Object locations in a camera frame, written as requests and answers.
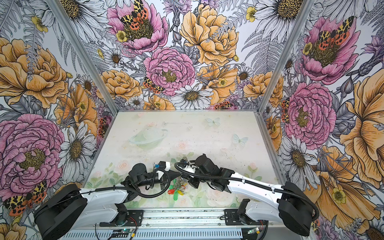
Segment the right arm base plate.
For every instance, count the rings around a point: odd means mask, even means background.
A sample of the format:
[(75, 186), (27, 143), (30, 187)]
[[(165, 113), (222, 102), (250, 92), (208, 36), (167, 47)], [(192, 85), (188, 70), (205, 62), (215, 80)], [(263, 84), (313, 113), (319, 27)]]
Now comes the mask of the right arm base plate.
[(238, 209), (224, 209), (224, 216), (221, 220), (225, 221), (226, 226), (261, 226), (266, 225), (267, 221), (255, 221), (245, 213), (240, 213)]

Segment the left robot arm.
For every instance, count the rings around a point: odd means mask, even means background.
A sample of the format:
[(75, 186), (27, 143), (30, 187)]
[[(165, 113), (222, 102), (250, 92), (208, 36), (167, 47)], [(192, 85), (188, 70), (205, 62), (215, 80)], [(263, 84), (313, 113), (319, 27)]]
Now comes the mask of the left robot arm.
[(125, 203), (162, 195), (180, 175), (161, 161), (150, 173), (145, 164), (134, 165), (124, 181), (110, 187), (81, 189), (70, 184), (35, 211), (34, 221), (44, 240), (58, 240), (72, 229), (94, 224), (137, 225)]

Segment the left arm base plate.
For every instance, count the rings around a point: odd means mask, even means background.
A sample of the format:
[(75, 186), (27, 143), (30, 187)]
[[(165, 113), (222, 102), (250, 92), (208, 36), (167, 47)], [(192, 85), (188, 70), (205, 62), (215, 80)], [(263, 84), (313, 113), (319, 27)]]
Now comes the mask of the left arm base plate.
[(143, 210), (127, 210), (119, 212), (109, 223), (100, 223), (100, 227), (140, 227), (142, 225)]

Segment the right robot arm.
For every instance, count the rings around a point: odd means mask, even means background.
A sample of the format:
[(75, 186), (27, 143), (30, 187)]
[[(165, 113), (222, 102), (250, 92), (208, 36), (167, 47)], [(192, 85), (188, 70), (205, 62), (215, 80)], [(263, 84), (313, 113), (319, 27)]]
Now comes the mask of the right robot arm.
[(181, 160), (176, 167), (194, 188), (206, 182), (216, 191), (244, 196), (235, 213), (225, 214), (233, 222), (248, 226), (279, 222), (293, 233), (308, 237), (312, 222), (320, 215), (316, 205), (294, 183), (274, 185), (253, 180), (234, 170), (219, 168), (206, 155), (192, 161)]

